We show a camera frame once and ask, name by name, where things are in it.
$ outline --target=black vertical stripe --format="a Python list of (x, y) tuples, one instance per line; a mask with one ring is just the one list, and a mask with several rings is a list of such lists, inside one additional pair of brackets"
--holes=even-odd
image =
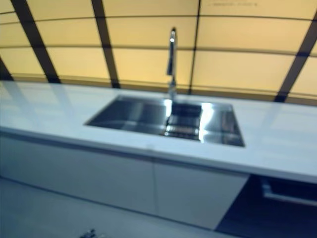
[(2, 59), (0, 58), (0, 80), (13, 80), (8, 69), (5, 67)]
[(201, 8), (201, 0), (199, 0), (199, 2), (198, 2), (197, 22), (196, 22), (196, 30), (195, 30), (195, 41), (194, 41), (194, 53), (193, 53), (193, 62), (192, 62), (192, 70), (191, 70), (191, 74), (190, 74), (190, 83), (189, 83), (188, 94), (192, 94), (196, 47), (197, 47), (197, 38), (198, 38), (198, 26), (199, 26), (199, 18), (200, 18), (199, 17), (200, 8)]
[(285, 80), (275, 97), (275, 102), (285, 102), (289, 92), (291, 91), (298, 75), (300, 74), (312, 48), (317, 40), (317, 11), (304, 37), (301, 47), (285, 77)]
[(60, 83), (26, 0), (11, 0), (33, 51), (50, 83)]
[(104, 50), (104, 55), (111, 79), (113, 88), (120, 88), (112, 47), (110, 43), (109, 31), (106, 22), (105, 9), (102, 0), (92, 0), (93, 9), (95, 13), (96, 23), (99, 31), (101, 44)]

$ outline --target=drawer handle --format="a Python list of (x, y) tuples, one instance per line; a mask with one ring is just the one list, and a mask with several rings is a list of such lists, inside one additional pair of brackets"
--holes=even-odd
[(267, 179), (261, 178), (261, 182), (262, 182), (263, 196), (265, 198), (282, 201), (282, 202), (289, 202), (289, 203), (296, 203), (296, 204), (301, 204), (306, 206), (317, 207), (317, 201), (274, 193)]

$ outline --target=chrome faucet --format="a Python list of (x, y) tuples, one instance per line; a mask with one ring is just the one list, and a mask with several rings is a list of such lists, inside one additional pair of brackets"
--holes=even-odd
[(167, 75), (172, 75), (172, 80), (169, 83), (168, 88), (168, 94), (171, 98), (171, 100), (174, 100), (176, 97), (176, 28), (173, 27), (170, 32), (170, 38), (169, 38), (169, 60), (168, 60), (168, 66), (167, 66)]

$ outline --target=sink basin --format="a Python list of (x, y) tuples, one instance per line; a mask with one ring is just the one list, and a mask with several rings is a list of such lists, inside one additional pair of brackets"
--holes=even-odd
[(230, 104), (119, 96), (86, 125), (244, 146)]

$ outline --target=dark cabinet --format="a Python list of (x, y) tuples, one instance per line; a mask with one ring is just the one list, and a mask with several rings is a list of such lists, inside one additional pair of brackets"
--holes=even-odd
[(317, 184), (251, 176), (217, 231), (245, 238), (316, 238)]

